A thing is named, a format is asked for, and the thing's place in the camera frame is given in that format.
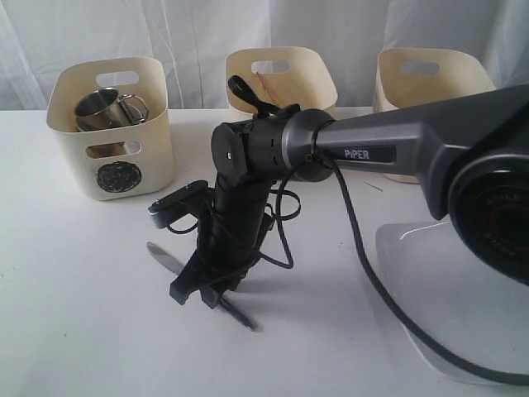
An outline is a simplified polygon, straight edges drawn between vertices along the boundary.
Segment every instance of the piper logo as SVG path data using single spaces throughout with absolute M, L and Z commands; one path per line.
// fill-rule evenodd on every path
M 344 150 L 344 155 L 348 160 L 371 160 L 369 158 L 369 151 L 358 151 L 358 150 Z

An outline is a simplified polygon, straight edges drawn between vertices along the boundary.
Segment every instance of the white table surface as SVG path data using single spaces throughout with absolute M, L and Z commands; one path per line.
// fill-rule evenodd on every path
M 294 269 L 261 262 L 239 292 L 227 294 L 260 332 L 208 309 L 198 294 L 179 306 L 168 294 L 173 275 L 145 242 L 186 261 L 195 234 L 155 229 L 146 209 L 187 182 L 214 180 L 209 139 L 231 112 L 169 115 L 174 182 L 98 202 L 79 191 L 45 112 L 0 112 L 0 396 L 529 393 L 460 384 L 421 359 L 360 268 L 334 177 L 288 185 L 303 203 L 301 216 L 285 225 Z M 346 171 L 346 178 L 373 261 L 380 225 L 430 220 L 417 186 L 363 172 Z M 282 257 L 275 230 L 263 251 Z

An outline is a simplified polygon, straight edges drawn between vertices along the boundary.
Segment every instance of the mug handle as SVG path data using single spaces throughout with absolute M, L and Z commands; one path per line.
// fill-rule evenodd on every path
M 145 101 L 143 100 L 142 97 L 139 97 L 138 95 L 134 93 L 127 93 L 125 95 L 122 95 L 120 97 L 120 100 L 124 102 L 124 104 L 126 104 L 127 99 L 130 99 L 130 98 L 134 98 L 140 101 L 141 105 L 143 106 L 143 109 L 145 110 L 145 112 L 140 112 L 141 118 L 137 119 L 136 122 L 138 123 L 145 122 L 147 120 L 147 117 L 149 116 L 149 108 L 147 107 L 147 105 L 145 105 Z

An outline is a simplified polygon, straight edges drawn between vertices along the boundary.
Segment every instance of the plastic bin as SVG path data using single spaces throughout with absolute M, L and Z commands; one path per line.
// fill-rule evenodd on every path
M 273 73 L 252 71 L 255 62 L 283 61 L 288 70 Z M 280 108 L 299 103 L 302 109 L 317 108 L 332 113 L 338 94 L 331 75 L 321 56 L 308 48 L 273 47 L 240 50 L 226 60 L 226 91 L 230 108 L 244 118 L 251 118 L 256 109 L 233 95 L 227 87 L 228 79 L 240 75 L 257 96 Z
M 97 82 L 98 76 L 131 71 L 137 73 L 137 83 L 113 87 L 120 93 L 141 96 L 150 110 L 147 121 L 129 127 L 77 132 L 74 107 L 82 97 L 102 87 Z M 81 190 L 93 199 L 117 199 L 154 192 L 173 180 L 167 108 L 164 69 L 158 60 L 145 57 L 99 60 L 75 65 L 59 76 L 51 95 L 47 123 Z M 98 149 L 112 147 L 111 144 L 135 147 L 135 153 L 109 154 Z
M 374 110 L 385 112 L 495 90 L 473 56 L 455 50 L 393 48 L 379 55 Z M 387 175 L 417 183 L 406 175 Z

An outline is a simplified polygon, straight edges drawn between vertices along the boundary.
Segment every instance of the basket handle hole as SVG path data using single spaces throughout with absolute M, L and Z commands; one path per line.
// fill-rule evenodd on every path
M 417 74 L 419 76 L 435 76 L 441 70 L 437 62 L 425 62 L 422 60 L 405 60 L 400 64 L 400 73 Z
M 132 70 L 124 72 L 103 73 L 96 76 L 96 83 L 99 87 L 116 87 L 119 85 L 137 84 L 140 75 Z
M 141 150 L 141 143 L 138 141 L 123 141 L 105 143 L 104 145 L 94 145 L 86 148 L 86 154 L 93 159 L 103 157 L 113 157 L 115 155 L 133 155 Z
M 289 70 L 287 60 L 257 60 L 251 64 L 252 73 L 286 73 Z

